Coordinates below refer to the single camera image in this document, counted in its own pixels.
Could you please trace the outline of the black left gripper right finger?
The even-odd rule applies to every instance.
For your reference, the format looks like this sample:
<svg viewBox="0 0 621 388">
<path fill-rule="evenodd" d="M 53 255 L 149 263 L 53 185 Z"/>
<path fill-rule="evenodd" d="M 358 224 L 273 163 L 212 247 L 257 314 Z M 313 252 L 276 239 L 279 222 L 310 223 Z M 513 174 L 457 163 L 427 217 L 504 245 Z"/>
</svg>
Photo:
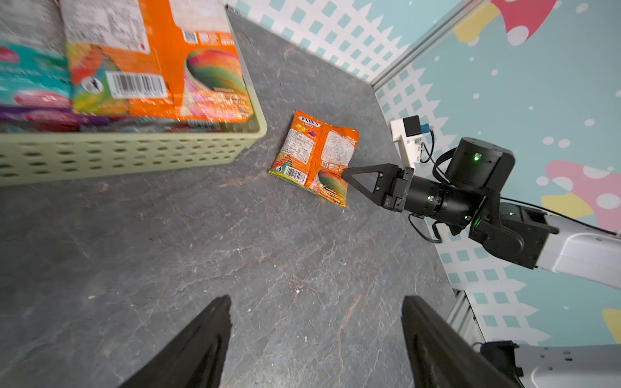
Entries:
<svg viewBox="0 0 621 388">
<path fill-rule="evenodd" d="M 415 387 L 516 387 L 422 297 L 406 296 L 401 317 Z"/>
</svg>

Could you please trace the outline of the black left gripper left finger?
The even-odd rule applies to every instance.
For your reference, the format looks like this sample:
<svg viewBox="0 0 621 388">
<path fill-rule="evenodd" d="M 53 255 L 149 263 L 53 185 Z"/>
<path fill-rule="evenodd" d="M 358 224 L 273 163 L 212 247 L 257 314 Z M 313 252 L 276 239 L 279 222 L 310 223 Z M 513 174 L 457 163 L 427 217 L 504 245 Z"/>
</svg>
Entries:
<svg viewBox="0 0 621 388">
<path fill-rule="evenodd" d="M 231 338 L 231 298 L 215 298 L 123 387 L 219 387 Z"/>
</svg>

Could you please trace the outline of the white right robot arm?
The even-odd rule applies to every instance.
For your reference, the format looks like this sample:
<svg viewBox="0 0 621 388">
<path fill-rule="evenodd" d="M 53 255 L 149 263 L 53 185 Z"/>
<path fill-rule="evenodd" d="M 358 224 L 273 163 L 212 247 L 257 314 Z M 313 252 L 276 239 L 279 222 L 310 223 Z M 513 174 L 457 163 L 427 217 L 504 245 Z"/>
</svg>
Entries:
<svg viewBox="0 0 621 388">
<path fill-rule="evenodd" d="M 432 179 L 410 167 L 353 167 L 344 180 L 386 210 L 430 218 L 451 234 L 467 231 L 489 255 L 620 286 L 620 235 L 501 195 L 514 154 L 464 137 L 438 158 Z M 513 341 L 471 345 L 420 297 L 406 297 L 401 317 L 418 387 L 617 387 L 620 347 L 537 347 Z"/>
</svg>

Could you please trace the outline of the orange candy bag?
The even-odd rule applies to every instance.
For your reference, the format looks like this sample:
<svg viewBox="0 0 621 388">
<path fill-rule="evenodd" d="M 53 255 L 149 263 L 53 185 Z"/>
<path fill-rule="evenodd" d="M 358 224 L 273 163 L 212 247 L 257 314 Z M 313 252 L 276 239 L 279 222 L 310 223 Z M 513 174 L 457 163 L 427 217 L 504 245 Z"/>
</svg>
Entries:
<svg viewBox="0 0 621 388">
<path fill-rule="evenodd" d="M 63 1 L 81 116 L 245 122 L 254 113 L 222 1 Z"/>
<path fill-rule="evenodd" d="M 268 173 L 345 208 L 343 172 L 357 149 L 359 132 L 334 127 L 297 111 Z"/>
</svg>

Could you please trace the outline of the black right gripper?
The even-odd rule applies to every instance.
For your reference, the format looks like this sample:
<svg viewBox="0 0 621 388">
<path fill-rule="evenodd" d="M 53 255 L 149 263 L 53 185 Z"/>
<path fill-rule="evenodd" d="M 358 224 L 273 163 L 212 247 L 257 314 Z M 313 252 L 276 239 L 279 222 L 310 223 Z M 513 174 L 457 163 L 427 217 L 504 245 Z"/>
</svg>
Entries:
<svg viewBox="0 0 621 388">
<path fill-rule="evenodd" d="M 386 210 L 410 212 L 456 228 L 468 226 L 483 202 L 480 194 L 415 176 L 412 168 L 390 163 L 351 167 L 342 177 Z"/>
</svg>

